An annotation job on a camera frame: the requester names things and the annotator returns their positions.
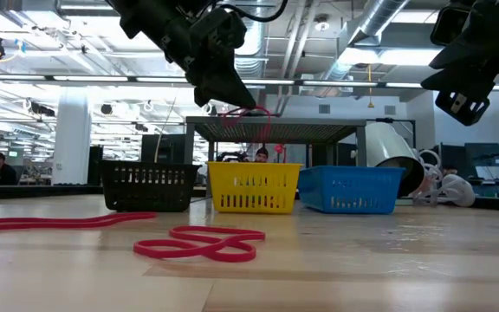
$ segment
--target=blue basket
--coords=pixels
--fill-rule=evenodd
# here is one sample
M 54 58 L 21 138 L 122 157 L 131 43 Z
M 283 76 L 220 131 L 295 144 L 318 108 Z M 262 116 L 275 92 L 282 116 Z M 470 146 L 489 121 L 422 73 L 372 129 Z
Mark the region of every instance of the blue basket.
M 403 168 L 317 166 L 300 172 L 300 201 L 325 213 L 394 211 Z

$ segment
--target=metal rack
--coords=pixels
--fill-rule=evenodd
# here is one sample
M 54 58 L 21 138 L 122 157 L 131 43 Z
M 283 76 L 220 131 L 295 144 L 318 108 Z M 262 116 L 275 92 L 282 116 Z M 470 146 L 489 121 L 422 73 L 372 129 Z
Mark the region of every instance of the metal rack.
M 226 126 L 222 117 L 187 117 L 185 163 L 192 162 L 195 132 L 209 142 L 209 160 L 213 160 L 216 142 L 252 142 L 268 124 L 267 117 L 242 117 L 232 126 Z M 338 142 L 355 133 L 359 151 L 358 164 L 365 166 L 366 124 L 366 120 L 271 118 L 266 141 L 259 143 L 324 144 L 333 152 Z M 333 165 L 334 153 L 328 155 L 327 163 Z

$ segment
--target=plastic basket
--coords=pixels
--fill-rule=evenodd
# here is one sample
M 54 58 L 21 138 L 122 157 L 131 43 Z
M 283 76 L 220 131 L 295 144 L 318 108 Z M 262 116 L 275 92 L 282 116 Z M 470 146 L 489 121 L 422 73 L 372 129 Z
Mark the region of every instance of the plastic basket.
M 105 205 L 114 211 L 181 212 L 190 207 L 199 166 L 101 162 Z
M 325 213 L 392 213 L 404 170 L 351 166 L 302 170 L 300 201 Z
M 225 162 L 208 164 L 215 210 L 292 213 L 301 165 Z

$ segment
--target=pillar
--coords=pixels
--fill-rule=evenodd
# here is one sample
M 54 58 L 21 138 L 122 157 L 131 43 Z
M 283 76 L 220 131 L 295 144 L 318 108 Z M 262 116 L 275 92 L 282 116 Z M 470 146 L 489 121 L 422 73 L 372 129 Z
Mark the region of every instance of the pillar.
M 61 87 L 51 183 L 87 183 L 92 112 L 86 88 Z

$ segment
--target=wooden table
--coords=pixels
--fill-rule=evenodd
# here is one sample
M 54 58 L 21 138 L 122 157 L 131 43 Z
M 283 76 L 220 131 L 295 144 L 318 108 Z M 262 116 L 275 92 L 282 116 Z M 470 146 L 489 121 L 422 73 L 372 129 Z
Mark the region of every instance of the wooden table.
M 0 217 L 107 214 L 101 195 L 0 201 Z M 137 257 L 179 224 L 267 232 L 250 263 Z M 189 213 L 100 231 L 0 233 L 0 311 L 499 312 L 499 211 L 404 207 L 392 216 Z

